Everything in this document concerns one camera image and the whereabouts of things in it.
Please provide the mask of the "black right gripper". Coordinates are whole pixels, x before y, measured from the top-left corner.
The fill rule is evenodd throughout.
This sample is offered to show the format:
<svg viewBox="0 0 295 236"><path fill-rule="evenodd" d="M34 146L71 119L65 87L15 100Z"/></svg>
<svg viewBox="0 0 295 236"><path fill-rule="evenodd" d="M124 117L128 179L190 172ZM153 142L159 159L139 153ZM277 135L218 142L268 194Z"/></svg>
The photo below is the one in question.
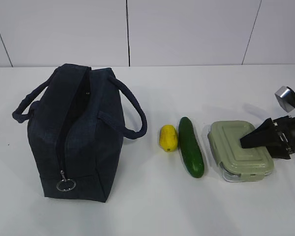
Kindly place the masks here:
<svg viewBox="0 0 295 236"><path fill-rule="evenodd" d="M266 147L270 156L276 159L290 159L295 153L291 125L294 118L285 116L266 119L258 128L240 139L242 148Z"/></svg>

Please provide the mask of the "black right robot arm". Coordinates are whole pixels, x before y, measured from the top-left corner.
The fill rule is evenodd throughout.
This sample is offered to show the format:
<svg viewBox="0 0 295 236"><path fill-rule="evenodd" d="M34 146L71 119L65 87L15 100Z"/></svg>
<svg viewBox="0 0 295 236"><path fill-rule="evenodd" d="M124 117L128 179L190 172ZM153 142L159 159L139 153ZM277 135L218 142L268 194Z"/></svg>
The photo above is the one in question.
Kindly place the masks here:
<svg viewBox="0 0 295 236"><path fill-rule="evenodd" d="M289 104L295 108L295 98ZM272 158L289 160L295 153L295 117L268 118L240 138L240 144L245 149L265 147Z"/></svg>

